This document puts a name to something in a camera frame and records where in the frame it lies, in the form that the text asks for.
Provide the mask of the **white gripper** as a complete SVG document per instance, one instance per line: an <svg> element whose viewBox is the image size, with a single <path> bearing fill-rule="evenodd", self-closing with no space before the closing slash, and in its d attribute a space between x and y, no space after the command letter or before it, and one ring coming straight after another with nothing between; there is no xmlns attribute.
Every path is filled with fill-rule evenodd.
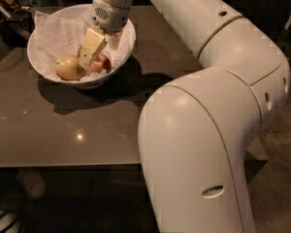
<svg viewBox="0 0 291 233"><path fill-rule="evenodd" d="M86 30L81 43L79 64L83 69L88 69L92 60L106 46L104 31L113 33L108 34L108 45L112 50L117 50L122 36L119 31L126 25L129 12L129 9L113 7L103 0L92 1L91 18L95 26Z"/></svg>

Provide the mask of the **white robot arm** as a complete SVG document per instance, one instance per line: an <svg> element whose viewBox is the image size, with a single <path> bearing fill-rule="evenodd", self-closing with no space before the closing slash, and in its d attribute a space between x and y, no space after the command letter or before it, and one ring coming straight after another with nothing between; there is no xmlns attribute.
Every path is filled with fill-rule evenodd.
<svg viewBox="0 0 291 233"><path fill-rule="evenodd" d="M256 233L244 158L291 85L280 48L222 0L150 0L201 70L157 89L139 121L145 182L161 233ZM107 32L132 0L93 0Z"/></svg>

